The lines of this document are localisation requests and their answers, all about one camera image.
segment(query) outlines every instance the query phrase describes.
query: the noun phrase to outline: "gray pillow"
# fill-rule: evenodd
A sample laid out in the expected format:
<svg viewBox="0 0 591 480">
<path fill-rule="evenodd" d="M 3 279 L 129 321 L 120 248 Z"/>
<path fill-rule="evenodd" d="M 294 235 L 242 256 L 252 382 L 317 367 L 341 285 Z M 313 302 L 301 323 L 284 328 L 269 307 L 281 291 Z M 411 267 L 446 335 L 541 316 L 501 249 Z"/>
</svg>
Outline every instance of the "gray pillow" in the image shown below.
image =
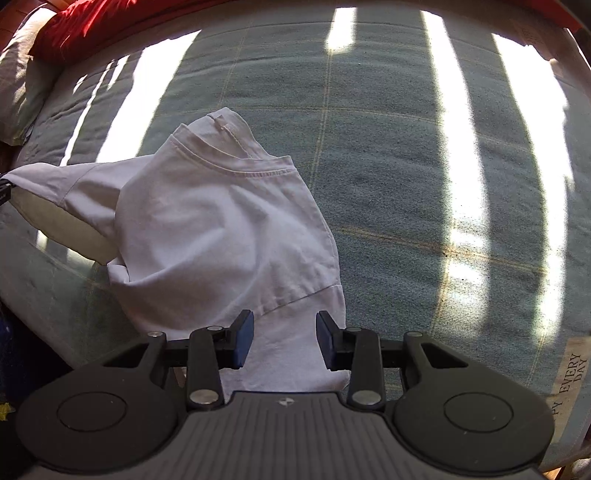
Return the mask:
<svg viewBox="0 0 591 480">
<path fill-rule="evenodd" d="M 61 67 L 29 56 L 41 27 L 56 13 L 44 5 L 33 10 L 0 54 L 0 141 L 23 145 Z"/>
</svg>

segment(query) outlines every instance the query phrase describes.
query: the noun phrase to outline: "t-shirt sleeve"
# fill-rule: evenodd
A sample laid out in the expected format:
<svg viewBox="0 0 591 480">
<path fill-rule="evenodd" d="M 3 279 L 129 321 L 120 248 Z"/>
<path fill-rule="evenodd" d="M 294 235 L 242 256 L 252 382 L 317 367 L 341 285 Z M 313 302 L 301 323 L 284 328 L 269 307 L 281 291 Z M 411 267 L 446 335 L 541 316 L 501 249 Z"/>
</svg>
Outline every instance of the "t-shirt sleeve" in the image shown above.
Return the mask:
<svg viewBox="0 0 591 480">
<path fill-rule="evenodd" d="M 35 163 L 3 179 L 18 188 L 11 203 L 48 238 L 106 264 L 118 254 L 114 220 L 119 192 L 151 155 L 117 163 L 56 167 Z"/>
</svg>

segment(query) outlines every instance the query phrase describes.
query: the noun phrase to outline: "gray bedspread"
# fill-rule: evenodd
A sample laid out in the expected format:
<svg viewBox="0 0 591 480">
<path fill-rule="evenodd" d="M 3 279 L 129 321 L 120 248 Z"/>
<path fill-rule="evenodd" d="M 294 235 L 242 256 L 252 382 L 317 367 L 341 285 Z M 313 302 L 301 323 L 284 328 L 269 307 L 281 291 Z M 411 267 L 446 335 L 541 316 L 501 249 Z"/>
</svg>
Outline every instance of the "gray bedspread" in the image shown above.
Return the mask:
<svg viewBox="0 0 591 480">
<path fill-rule="evenodd" d="M 591 353 L 591 106 L 566 60 L 556 77 L 549 63 L 515 70 L 528 38 L 558 58 L 544 43 L 555 35 L 569 57 L 559 29 L 491 2 L 444 3 L 360 2 L 337 17 L 330 2 L 245 1 L 169 22 L 64 72 L 18 164 L 151 154 L 180 123 L 234 109 L 312 191 L 348 324 L 394 339 L 426 330 L 566 399 L 551 466 L 591 420 L 591 377 L 562 397 L 555 384 L 565 355 Z M 544 115 L 557 120 L 540 126 Z M 0 243 L 0 295 L 72 365 L 135 335 L 103 267 L 12 207 Z M 395 372 L 388 388 L 400 393 Z"/>
</svg>

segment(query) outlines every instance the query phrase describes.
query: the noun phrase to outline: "white t-shirt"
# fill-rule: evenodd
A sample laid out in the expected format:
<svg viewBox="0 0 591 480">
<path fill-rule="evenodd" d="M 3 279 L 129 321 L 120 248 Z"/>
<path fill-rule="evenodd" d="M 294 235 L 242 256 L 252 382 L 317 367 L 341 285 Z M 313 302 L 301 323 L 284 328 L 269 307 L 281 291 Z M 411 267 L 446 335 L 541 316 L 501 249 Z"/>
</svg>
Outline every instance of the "white t-shirt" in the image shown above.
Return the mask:
<svg viewBox="0 0 591 480">
<path fill-rule="evenodd" d="M 242 369 L 222 371 L 226 394 L 344 386 L 315 333 L 319 310 L 345 325 L 335 240 L 291 158 L 269 155 L 235 112 L 180 125 L 154 155 L 4 178 L 33 226 L 107 263 L 140 331 L 187 338 L 251 309 L 255 339 Z"/>
</svg>

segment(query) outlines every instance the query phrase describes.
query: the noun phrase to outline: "metal screw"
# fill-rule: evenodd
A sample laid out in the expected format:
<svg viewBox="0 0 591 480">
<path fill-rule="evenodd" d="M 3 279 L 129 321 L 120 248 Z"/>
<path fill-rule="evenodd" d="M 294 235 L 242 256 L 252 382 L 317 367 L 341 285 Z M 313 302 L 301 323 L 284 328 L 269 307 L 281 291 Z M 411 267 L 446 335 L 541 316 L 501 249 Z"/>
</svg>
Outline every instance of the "metal screw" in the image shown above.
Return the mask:
<svg viewBox="0 0 591 480">
<path fill-rule="evenodd" d="M 204 388 L 202 390 L 195 390 L 194 392 L 191 392 L 189 395 L 189 400 L 199 405 L 211 405 L 212 403 L 217 402 L 219 397 L 220 396 L 217 394 L 217 392 Z"/>
<path fill-rule="evenodd" d="M 353 394 L 353 401 L 359 405 L 376 405 L 382 401 L 382 396 L 373 390 L 359 390 Z"/>
</svg>

